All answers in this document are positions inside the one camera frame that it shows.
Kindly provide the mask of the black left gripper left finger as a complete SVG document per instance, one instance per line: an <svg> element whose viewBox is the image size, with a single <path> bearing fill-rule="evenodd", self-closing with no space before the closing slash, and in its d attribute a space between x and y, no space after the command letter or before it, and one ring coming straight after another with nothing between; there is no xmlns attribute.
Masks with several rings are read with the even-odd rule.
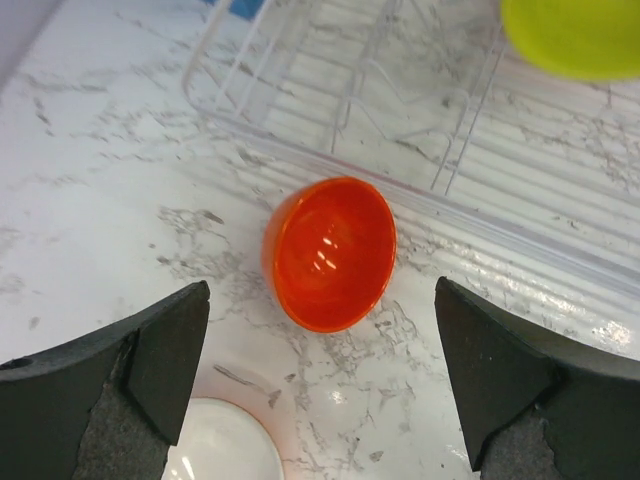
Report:
<svg viewBox="0 0 640 480"><path fill-rule="evenodd" d="M161 478L186 415L209 298L207 283L195 282L2 364L2 478Z"/></svg>

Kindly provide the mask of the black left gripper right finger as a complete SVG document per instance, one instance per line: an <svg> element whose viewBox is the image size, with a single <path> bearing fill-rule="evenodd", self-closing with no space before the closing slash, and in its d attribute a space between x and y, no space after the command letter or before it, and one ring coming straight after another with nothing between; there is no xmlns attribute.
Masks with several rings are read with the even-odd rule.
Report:
<svg viewBox="0 0 640 480"><path fill-rule="evenodd" d="M638 361L531 323L445 277L435 310L481 478L638 478Z"/></svg>

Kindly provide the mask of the orange bowl white inside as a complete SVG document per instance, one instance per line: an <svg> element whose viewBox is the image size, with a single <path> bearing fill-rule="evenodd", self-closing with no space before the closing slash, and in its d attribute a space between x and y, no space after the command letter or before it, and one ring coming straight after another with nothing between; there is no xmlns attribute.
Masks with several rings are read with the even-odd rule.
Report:
<svg viewBox="0 0 640 480"><path fill-rule="evenodd" d="M193 398L164 479L283 480L277 447L246 410L221 399Z"/></svg>

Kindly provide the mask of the lime green plastic bowl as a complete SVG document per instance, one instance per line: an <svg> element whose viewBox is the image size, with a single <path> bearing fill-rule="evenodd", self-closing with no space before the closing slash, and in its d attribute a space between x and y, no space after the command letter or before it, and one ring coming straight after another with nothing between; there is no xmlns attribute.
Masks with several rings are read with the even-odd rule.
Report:
<svg viewBox="0 0 640 480"><path fill-rule="evenodd" d="M580 81L639 77L639 2L502 1L514 49L531 65Z"/></svg>

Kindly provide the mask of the white wire dish rack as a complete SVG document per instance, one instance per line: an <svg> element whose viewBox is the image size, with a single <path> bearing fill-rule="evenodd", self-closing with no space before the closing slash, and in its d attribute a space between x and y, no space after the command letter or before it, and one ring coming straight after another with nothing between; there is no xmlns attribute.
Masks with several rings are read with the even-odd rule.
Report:
<svg viewBox="0 0 640 480"><path fill-rule="evenodd" d="M218 112L275 142L441 186L500 34L495 1L270 1L225 14Z"/></svg>

